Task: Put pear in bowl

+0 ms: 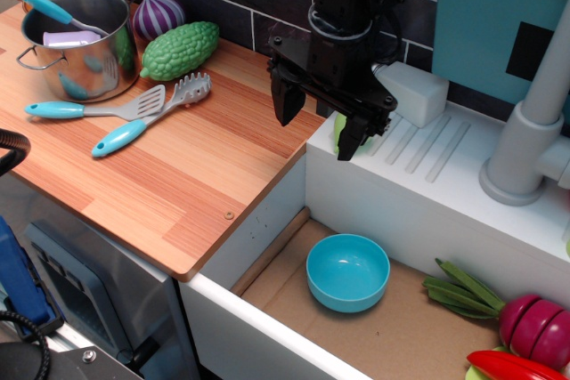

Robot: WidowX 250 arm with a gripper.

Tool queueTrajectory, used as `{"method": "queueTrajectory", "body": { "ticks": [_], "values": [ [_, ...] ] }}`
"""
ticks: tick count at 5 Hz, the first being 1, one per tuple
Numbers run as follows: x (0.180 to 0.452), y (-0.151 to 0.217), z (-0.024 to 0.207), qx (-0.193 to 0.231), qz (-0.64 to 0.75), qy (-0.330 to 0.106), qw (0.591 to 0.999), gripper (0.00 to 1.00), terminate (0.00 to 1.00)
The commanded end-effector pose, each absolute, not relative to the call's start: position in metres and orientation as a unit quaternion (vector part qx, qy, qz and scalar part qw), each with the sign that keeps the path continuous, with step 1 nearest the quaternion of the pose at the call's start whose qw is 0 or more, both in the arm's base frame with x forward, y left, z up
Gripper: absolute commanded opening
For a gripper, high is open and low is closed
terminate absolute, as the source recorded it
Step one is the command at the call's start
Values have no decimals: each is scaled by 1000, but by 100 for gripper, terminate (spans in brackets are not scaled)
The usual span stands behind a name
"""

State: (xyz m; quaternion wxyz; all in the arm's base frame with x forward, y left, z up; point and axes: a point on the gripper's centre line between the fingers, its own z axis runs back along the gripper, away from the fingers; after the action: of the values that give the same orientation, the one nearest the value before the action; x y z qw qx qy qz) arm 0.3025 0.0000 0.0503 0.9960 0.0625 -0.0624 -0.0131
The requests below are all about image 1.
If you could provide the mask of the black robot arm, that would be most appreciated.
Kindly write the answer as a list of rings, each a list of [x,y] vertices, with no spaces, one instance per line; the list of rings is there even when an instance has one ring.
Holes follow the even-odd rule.
[[[400,29],[393,12],[403,0],[313,0],[308,40],[275,36],[268,70],[275,116],[287,125],[312,95],[346,118],[338,160],[348,161],[368,138],[383,134],[397,100],[375,77],[381,24]]]

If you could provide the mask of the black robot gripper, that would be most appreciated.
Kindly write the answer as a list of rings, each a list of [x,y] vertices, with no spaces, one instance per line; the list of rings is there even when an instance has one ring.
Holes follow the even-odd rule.
[[[384,134],[383,120],[394,111],[396,98],[374,77],[379,17],[351,24],[312,5],[310,38],[276,36],[269,61],[275,116],[282,126],[293,120],[310,94],[337,114],[337,156],[349,161],[370,137]]]

